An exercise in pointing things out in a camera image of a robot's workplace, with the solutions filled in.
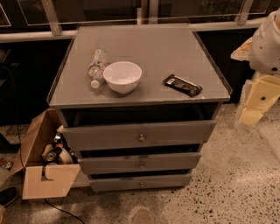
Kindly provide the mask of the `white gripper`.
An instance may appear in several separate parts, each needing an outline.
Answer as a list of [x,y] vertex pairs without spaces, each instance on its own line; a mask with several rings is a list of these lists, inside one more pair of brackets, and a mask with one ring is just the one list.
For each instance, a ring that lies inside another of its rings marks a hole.
[[280,75],[254,73],[241,91],[237,122],[256,125],[280,97]]

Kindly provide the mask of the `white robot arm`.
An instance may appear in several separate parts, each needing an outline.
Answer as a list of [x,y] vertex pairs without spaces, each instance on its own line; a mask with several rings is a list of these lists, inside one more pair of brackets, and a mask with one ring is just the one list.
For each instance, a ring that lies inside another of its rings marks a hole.
[[230,58],[248,61],[257,77],[244,86],[245,102],[238,123],[253,126],[280,98],[280,9],[266,20]]

